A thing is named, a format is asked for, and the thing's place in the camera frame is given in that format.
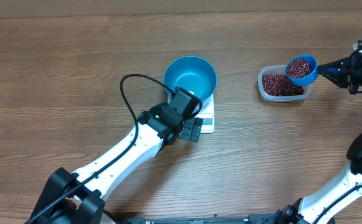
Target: white container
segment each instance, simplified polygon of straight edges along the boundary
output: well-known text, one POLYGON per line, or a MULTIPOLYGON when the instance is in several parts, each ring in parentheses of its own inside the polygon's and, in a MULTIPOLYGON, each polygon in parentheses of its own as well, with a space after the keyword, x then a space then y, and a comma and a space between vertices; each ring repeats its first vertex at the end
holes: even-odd
POLYGON ((303 86, 304 94, 298 96, 271 96, 265 92, 264 86, 262 85, 262 76, 265 74, 286 74, 286 65, 274 65, 265 67, 261 70, 258 75, 258 89, 260 90, 262 100, 266 102, 289 102, 294 100, 302 100, 311 93, 311 84, 303 86))

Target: beige wall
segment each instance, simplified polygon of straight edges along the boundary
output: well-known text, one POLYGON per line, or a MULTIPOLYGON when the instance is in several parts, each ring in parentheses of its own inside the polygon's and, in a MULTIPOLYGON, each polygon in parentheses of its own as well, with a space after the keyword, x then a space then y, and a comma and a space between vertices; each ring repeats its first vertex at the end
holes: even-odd
POLYGON ((362 9, 362 0, 0 0, 0 18, 362 9))

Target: wooden surface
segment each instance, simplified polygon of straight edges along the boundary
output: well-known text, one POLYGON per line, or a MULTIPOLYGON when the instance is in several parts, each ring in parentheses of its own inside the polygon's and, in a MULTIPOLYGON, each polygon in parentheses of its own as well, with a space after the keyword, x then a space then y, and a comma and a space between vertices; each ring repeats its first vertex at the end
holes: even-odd
MULTIPOLYGON (((53 171, 88 164, 131 129, 122 76, 162 80, 183 55, 217 71, 215 132, 166 147, 106 208, 149 218, 241 216, 312 194, 362 132, 362 95, 318 77, 304 101, 264 103, 257 76, 300 54, 319 64, 347 57, 359 38, 362 11, 0 20, 0 223, 24 223, 53 171)), ((166 99, 140 78, 125 91, 137 114, 166 99)), ((337 220, 362 223, 362 198, 337 220)))
POLYGON ((362 0, 0 0, 0 18, 362 9, 362 0))

